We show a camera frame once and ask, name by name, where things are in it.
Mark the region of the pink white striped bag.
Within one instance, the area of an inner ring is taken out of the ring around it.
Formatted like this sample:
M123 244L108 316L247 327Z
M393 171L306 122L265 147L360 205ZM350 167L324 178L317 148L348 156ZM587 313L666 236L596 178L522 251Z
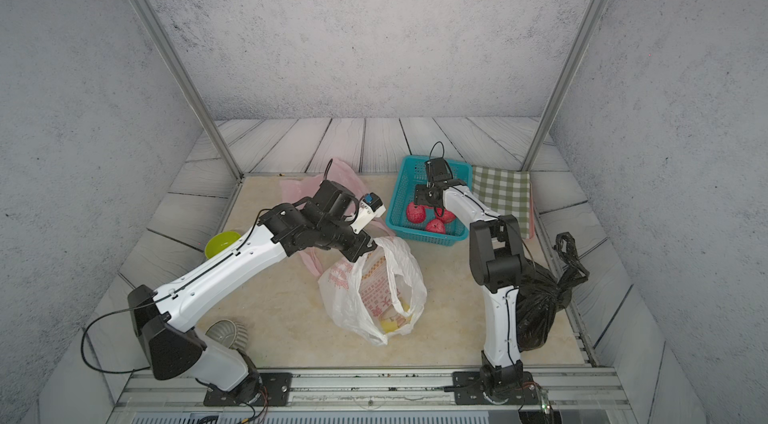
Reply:
M421 318L427 289L417 260L398 237L375 240L377 248L356 262L342 259L318 285L326 313L338 327L374 346L408 335Z

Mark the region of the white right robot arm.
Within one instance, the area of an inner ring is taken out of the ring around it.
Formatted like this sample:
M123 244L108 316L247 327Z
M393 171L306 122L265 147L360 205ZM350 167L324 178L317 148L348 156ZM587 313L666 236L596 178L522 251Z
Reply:
M454 177L445 159L428 159L425 172L426 182L416 186L414 203L448 211L468 229L469 267L482 288L485 312L480 389L487 401L504 404L530 379L517 338L517 298L528 264L518 221L482 203Z

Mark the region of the black plastic bag knotted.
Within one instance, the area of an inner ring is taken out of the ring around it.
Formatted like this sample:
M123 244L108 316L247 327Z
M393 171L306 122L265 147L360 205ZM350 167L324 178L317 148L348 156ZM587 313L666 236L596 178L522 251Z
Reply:
M553 247L565 270L559 279L542 265L527 260L516 303L517 344L521 352L546 344L556 314L566 309L575 287L588 281L590 272L583 266L575 238L569 232L556 236Z

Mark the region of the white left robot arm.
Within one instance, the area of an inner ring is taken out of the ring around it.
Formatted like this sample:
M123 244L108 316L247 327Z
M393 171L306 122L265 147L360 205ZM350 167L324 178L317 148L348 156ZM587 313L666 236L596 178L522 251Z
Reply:
M377 247L365 227L385 206L374 193L356 197L323 180L311 197L262 212L242 237L219 255L155 290L128 296L135 335L153 377L191 377L237 403L262 391L259 372L244 352L196 331L198 321L258 273L305 249L337 250L350 262Z

